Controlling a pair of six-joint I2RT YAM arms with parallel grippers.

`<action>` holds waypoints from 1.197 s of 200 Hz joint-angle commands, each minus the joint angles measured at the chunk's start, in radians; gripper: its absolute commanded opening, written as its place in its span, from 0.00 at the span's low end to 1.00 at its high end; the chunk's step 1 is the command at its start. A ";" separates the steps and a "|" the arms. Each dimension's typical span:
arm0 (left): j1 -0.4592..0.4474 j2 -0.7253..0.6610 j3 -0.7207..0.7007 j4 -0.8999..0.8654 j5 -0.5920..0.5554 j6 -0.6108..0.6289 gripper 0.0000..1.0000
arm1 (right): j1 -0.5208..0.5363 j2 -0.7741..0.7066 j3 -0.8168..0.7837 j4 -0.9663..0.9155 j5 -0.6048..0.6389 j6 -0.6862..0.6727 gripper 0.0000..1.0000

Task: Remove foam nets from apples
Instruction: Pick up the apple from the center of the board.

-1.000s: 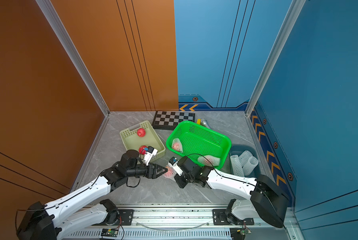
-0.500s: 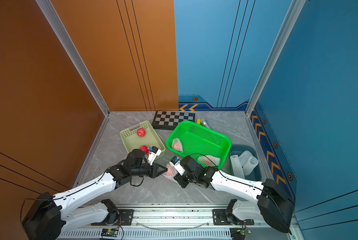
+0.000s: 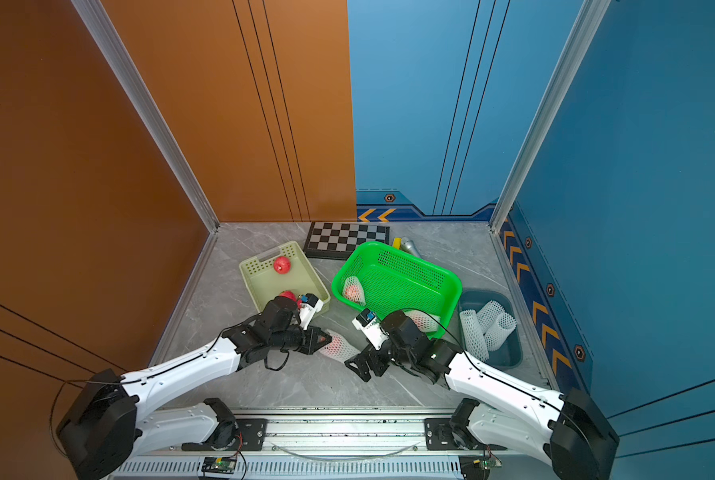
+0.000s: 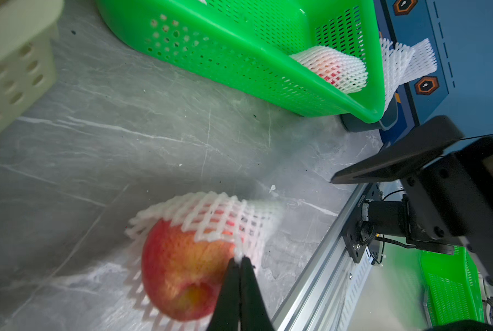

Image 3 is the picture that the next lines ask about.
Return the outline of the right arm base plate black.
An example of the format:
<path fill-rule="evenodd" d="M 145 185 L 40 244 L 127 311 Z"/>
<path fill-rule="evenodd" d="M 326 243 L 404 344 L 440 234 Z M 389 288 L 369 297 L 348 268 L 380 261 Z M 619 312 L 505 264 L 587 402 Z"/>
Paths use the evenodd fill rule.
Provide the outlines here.
<path fill-rule="evenodd" d="M 507 450 L 499 444 L 485 445 L 469 432 L 469 418 L 477 406 L 481 406 L 479 401 L 465 398 L 459 402 L 451 417 L 425 418 L 423 426 L 427 450 Z"/>

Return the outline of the white foam net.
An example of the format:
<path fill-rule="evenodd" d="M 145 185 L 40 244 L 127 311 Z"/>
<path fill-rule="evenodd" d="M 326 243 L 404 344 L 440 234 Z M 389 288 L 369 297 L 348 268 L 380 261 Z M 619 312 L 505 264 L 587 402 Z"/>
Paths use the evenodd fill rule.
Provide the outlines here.
<path fill-rule="evenodd" d="M 499 350 L 507 341 L 507 338 L 515 331 L 515 328 L 517 328 L 517 320 L 511 314 L 501 312 L 483 334 L 487 350 L 489 352 Z"/>
<path fill-rule="evenodd" d="M 489 360 L 489 349 L 485 342 L 485 333 L 481 328 L 481 323 L 477 319 L 475 310 L 463 310 L 459 314 L 459 322 L 461 322 L 461 335 L 463 335 L 463 344 L 469 355 L 481 362 Z"/>
<path fill-rule="evenodd" d="M 505 312 L 505 309 L 503 309 L 503 306 L 501 306 L 499 302 L 495 300 L 487 302 L 487 304 L 477 312 L 477 321 L 479 321 L 481 331 L 483 331 L 483 333 L 487 332 L 503 312 Z"/>

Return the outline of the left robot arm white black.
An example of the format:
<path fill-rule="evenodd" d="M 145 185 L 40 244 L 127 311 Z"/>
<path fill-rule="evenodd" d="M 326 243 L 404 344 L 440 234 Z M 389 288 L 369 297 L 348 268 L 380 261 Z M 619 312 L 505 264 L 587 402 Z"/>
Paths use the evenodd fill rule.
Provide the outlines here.
<path fill-rule="evenodd" d="M 141 454 L 172 446 L 189 450 L 239 450 L 236 416 L 218 398 L 167 408 L 172 400 L 232 375 L 272 351 L 312 355 L 331 335 L 312 326 L 324 302 L 313 293 L 293 300 L 278 296 L 263 311 L 223 329 L 207 345 L 148 369 L 117 375 L 108 369 L 83 389 L 56 429 L 80 479 L 102 479 Z"/>

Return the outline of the bare red apple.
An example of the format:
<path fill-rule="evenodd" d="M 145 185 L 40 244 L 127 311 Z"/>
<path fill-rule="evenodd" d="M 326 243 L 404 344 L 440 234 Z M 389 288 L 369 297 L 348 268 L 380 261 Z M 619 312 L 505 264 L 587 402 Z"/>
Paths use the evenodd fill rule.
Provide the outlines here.
<path fill-rule="evenodd" d="M 289 299 L 291 299 L 291 300 L 293 300 L 293 301 L 297 301 L 297 300 L 298 300 L 298 296 L 297 296 L 294 292 L 291 292 L 291 291 L 283 291 L 283 292 L 280 293 L 280 295 L 281 295 L 282 297 L 289 298 Z"/>
<path fill-rule="evenodd" d="M 287 256 L 279 256 L 275 259 L 273 266 L 277 274 L 285 275 L 291 271 L 292 262 Z"/>

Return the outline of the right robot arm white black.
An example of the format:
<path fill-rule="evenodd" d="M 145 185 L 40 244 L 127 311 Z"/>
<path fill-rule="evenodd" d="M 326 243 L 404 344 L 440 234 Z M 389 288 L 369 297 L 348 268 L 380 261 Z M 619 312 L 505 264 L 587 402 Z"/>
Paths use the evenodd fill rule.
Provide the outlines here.
<path fill-rule="evenodd" d="M 345 364 L 363 381 L 395 365 L 463 395 L 449 418 L 457 447 L 517 451 L 551 466 L 561 479 L 611 476 L 619 435 L 589 394 L 521 381 L 475 359 L 457 343 L 427 337 L 401 310 L 379 318 L 365 309 L 353 326 L 369 344 Z"/>

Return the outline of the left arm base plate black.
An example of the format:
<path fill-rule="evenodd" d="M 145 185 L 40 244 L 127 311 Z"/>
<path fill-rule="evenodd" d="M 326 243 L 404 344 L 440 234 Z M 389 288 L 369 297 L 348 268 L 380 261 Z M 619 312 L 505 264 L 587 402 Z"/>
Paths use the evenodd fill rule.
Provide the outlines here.
<path fill-rule="evenodd" d="M 219 398 L 205 399 L 217 417 L 218 425 L 212 434 L 201 443 L 182 444 L 183 451 L 261 451 L 267 434 L 268 420 L 265 418 L 239 419 Z"/>

